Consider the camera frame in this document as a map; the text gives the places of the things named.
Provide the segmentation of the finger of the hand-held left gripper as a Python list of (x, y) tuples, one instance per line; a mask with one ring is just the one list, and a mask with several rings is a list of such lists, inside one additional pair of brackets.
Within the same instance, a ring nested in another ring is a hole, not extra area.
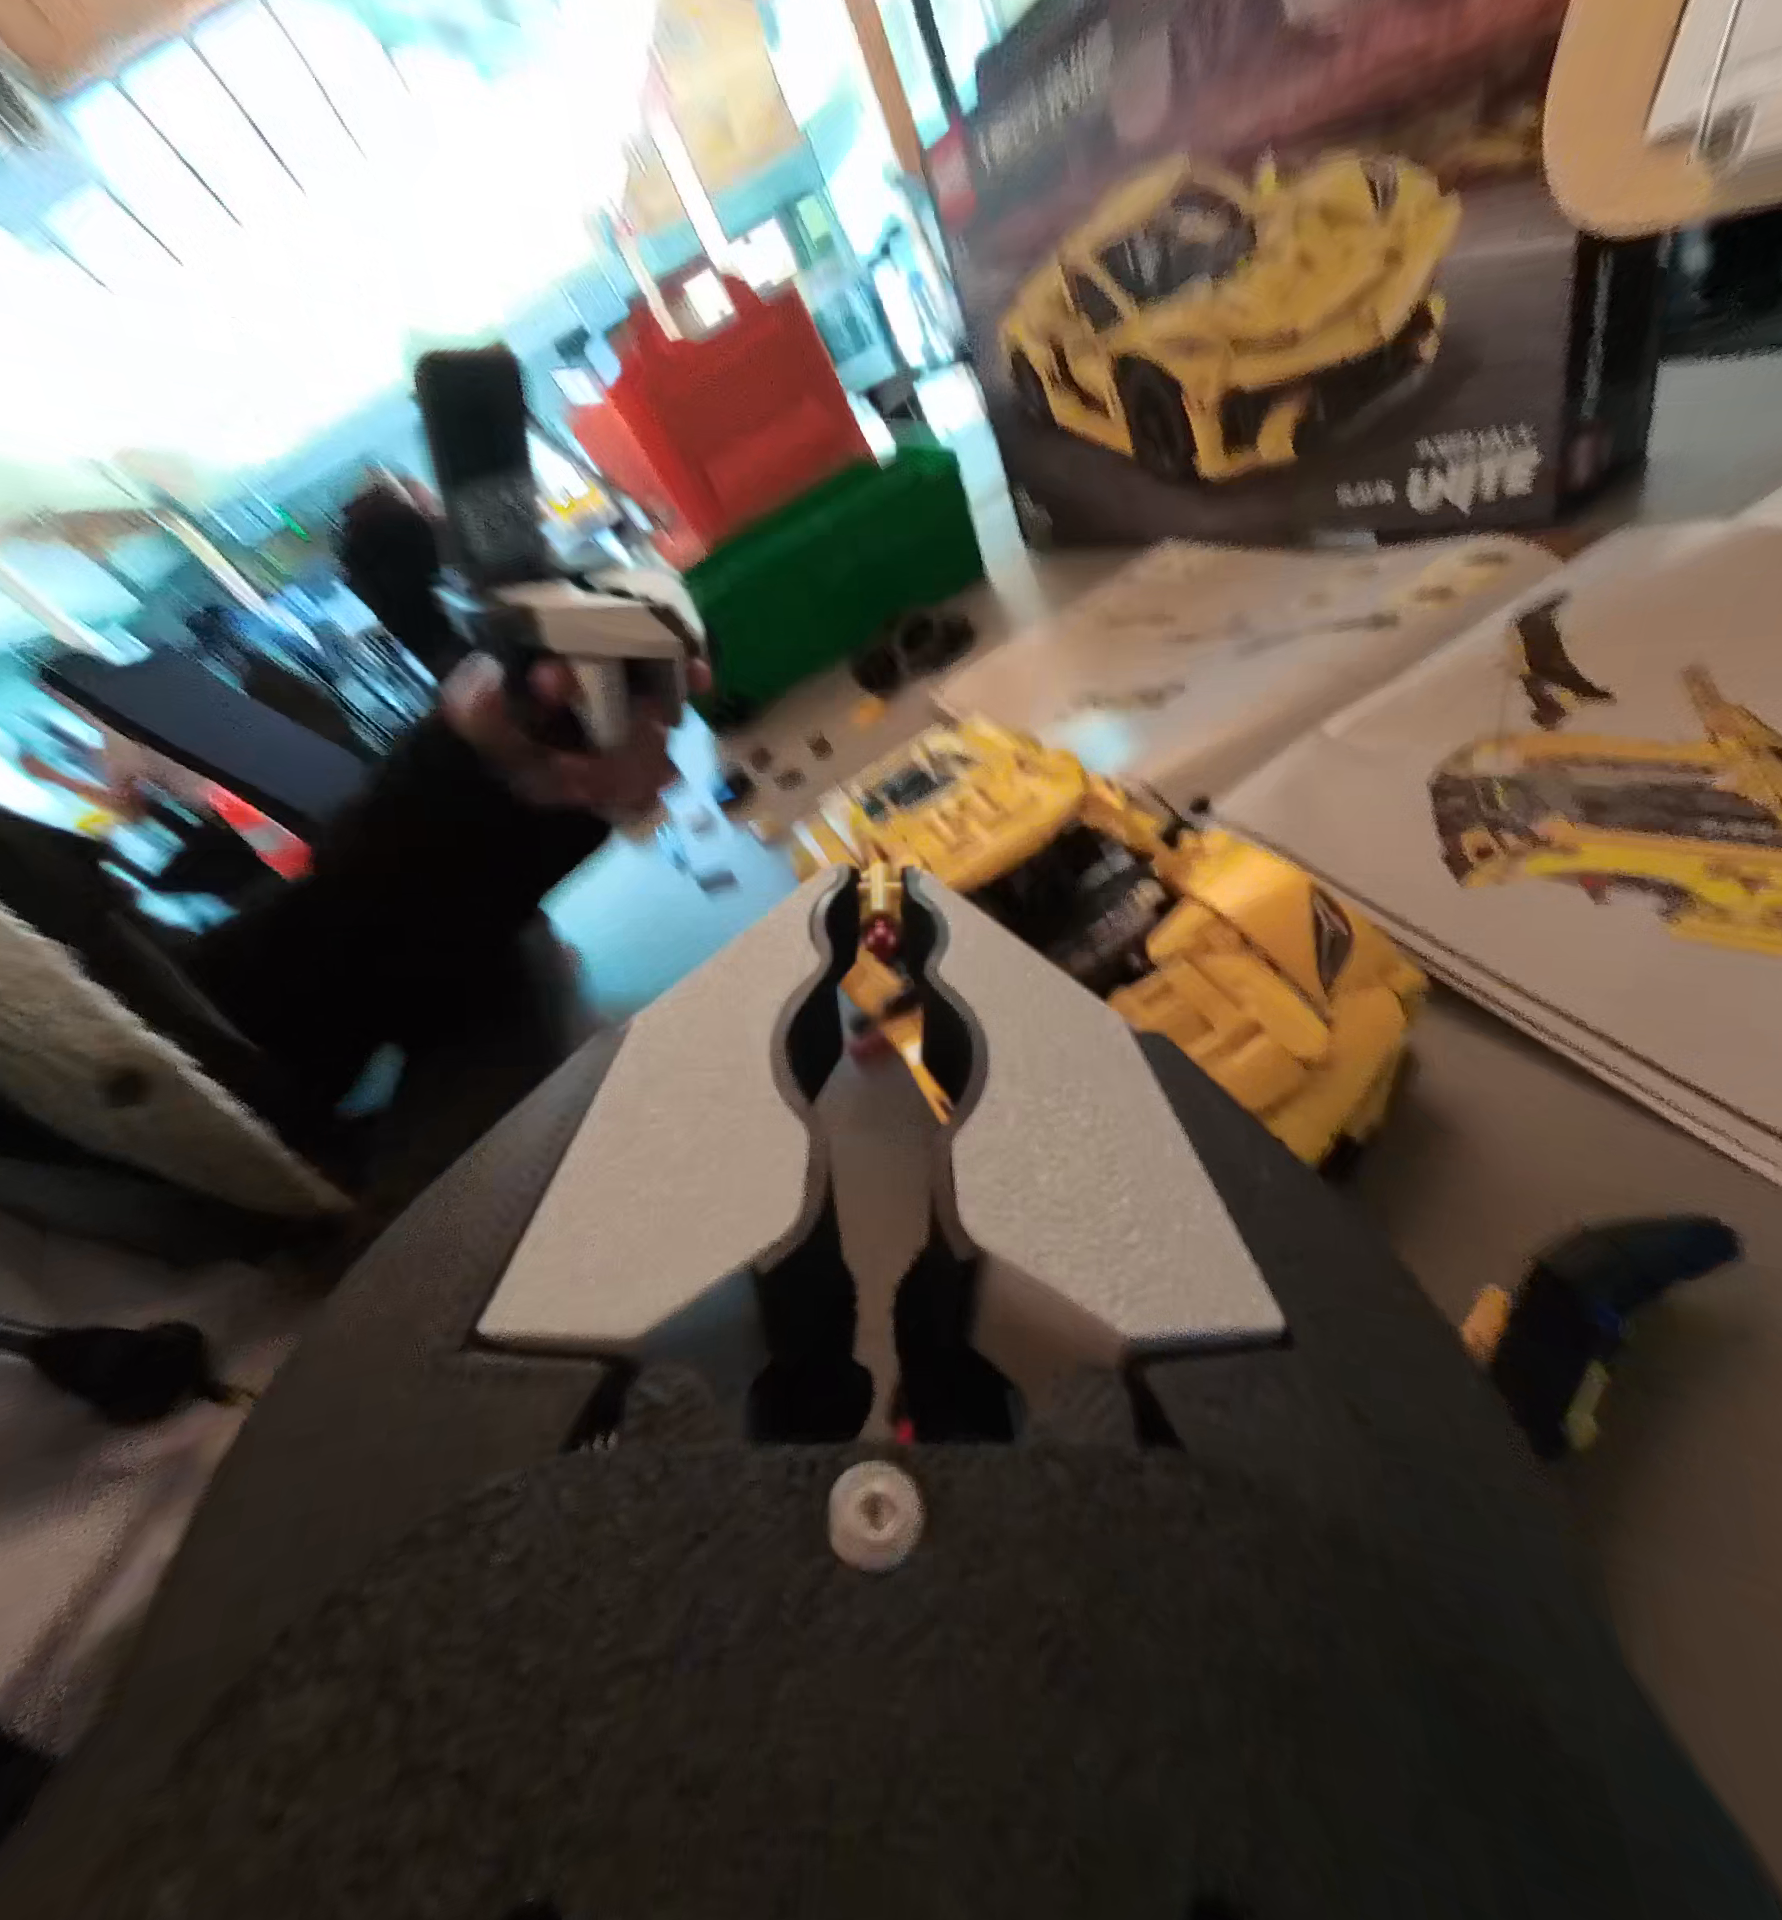
[(553, 577), (509, 585), (509, 664), (702, 658), (704, 629), (655, 577)]

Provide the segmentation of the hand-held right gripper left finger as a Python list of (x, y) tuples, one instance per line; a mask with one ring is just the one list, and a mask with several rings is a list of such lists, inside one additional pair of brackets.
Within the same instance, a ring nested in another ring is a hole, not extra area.
[(856, 944), (856, 870), (823, 870), (628, 1023), (479, 1345), (690, 1370), (759, 1441), (858, 1436), (856, 1281), (815, 1111)]

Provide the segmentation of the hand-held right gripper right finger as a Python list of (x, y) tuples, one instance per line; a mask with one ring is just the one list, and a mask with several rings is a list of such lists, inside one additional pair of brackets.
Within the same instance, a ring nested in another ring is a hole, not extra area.
[(1065, 1380), (1282, 1345), (1288, 1315), (1136, 1032), (919, 870), (904, 962), (947, 1108), (904, 1276), (904, 1436), (1007, 1441)]

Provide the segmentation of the person's left forearm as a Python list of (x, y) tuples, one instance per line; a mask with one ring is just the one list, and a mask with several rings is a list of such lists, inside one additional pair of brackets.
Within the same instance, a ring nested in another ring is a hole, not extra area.
[(333, 1105), (385, 1045), (490, 996), (542, 900), (610, 837), (522, 804), (440, 714), (398, 737), (310, 870), (203, 933), (200, 995), (295, 1099)]

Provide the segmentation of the grey desk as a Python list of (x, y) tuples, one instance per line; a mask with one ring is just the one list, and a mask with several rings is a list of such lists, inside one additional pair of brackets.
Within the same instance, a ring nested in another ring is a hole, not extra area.
[[(973, 480), (992, 583), (969, 612), (987, 647), (1107, 577), (1122, 554), (1024, 553), (989, 431), (950, 443)], [(1782, 355), (1670, 366), (1643, 490), (1546, 536), (1568, 553), (1627, 519), (1721, 517), (1782, 486)], [(712, 814), (712, 741), (693, 722), (670, 845), (613, 841), (546, 913), (578, 955), (591, 1023), (625, 1020), (755, 925), (793, 887), (783, 849)], [(890, 1289), (919, 1242), (921, 1104), (883, 1068), (839, 1068), (821, 1101), (835, 1136), (843, 1246), (863, 1287), (863, 1357), (890, 1387)], [(1434, 990), (1394, 1115), (1345, 1183), (1432, 1302), (1461, 1318), (1488, 1284), (1599, 1221), (1698, 1211), (1746, 1262), (1639, 1317), (1595, 1449), (1556, 1473), (1625, 1651), (1782, 1887), (1782, 1189), (1680, 1134), (1452, 990)]]

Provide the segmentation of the person's left hand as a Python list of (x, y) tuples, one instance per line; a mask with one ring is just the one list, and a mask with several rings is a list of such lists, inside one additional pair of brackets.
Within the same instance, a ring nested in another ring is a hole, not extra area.
[(438, 711), (522, 804), (580, 807), (611, 823), (658, 809), (678, 778), (668, 740), (684, 720), (685, 698), (639, 696), (617, 749), (576, 754), (542, 737), (542, 717), (580, 702), (578, 664), (544, 653), (528, 665), (526, 689), (528, 701), (517, 701), (499, 661), (473, 655), (442, 685)]

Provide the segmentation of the green plastic bin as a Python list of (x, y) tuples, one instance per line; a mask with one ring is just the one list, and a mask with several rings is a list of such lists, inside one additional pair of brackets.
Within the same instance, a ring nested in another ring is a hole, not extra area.
[(845, 469), (684, 572), (710, 661), (702, 713), (742, 728), (983, 576), (950, 448), (916, 437)]

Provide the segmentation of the pile of black yellow bricks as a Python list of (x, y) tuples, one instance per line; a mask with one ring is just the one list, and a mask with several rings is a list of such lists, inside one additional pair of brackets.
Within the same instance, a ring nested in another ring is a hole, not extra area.
[(660, 853), (707, 895), (783, 895), (803, 878), (799, 829), (883, 746), (891, 722), (891, 702), (871, 694), (745, 730), (687, 711), (671, 740), (679, 778), (664, 800)]

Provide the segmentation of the red plastic bin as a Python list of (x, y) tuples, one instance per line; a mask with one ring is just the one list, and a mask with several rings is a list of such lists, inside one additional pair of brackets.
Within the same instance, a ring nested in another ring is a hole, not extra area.
[(617, 379), (567, 410), (573, 442), (679, 572), (876, 462), (803, 299), (742, 278), (727, 293), (731, 316), (694, 339), (635, 303), (613, 335)]

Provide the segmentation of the yellow toy brick car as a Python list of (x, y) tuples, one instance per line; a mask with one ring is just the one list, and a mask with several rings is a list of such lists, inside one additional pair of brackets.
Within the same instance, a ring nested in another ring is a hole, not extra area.
[(1345, 1164), (1383, 1125), (1421, 969), (1289, 860), (1062, 748), (981, 717), (929, 730), (828, 788), (788, 849), (800, 878), (943, 882), (1304, 1164)]

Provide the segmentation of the toy car set box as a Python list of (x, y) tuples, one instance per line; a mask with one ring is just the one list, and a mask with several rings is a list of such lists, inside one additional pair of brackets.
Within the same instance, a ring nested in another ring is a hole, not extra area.
[(1528, 530), (1643, 466), (1655, 242), (1551, 197), (1564, 4), (987, 4), (926, 153), (1021, 529)]

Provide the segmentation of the building instruction booklet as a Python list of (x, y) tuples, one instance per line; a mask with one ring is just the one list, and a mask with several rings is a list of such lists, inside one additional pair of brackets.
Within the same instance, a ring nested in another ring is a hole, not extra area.
[(1782, 517), (1170, 543), (935, 702), (1208, 811), (1782, 1183)]

